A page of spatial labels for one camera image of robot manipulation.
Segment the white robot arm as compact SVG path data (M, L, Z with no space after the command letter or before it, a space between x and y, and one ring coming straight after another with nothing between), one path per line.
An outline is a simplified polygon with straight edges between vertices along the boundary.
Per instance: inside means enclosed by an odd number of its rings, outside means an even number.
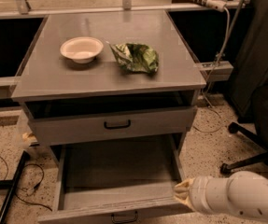
M268 179L249 171L188 178L175 185L174 197L198 213L268 222Z

